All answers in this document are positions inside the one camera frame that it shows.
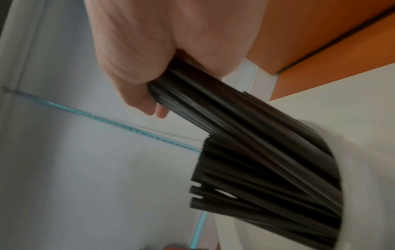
white wall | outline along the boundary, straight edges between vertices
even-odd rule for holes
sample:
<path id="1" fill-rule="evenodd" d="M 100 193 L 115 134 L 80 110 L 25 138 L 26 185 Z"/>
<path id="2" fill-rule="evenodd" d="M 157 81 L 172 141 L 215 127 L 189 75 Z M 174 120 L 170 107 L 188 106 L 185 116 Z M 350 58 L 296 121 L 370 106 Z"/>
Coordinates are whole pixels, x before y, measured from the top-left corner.
<path id="1" fill-rule="evenodd" d="M 97 66 L 82 0 L 49 0 L 19 88 L 195 146 L 207 136 L 174 114 L 158 120 L 121 102 Z M 21 99 L 10 112 L 0 249 L 188 246 L 199 214 L 188 208 L 197 153 Z M 217 242 L 209 216 L 199 247 Z"/>

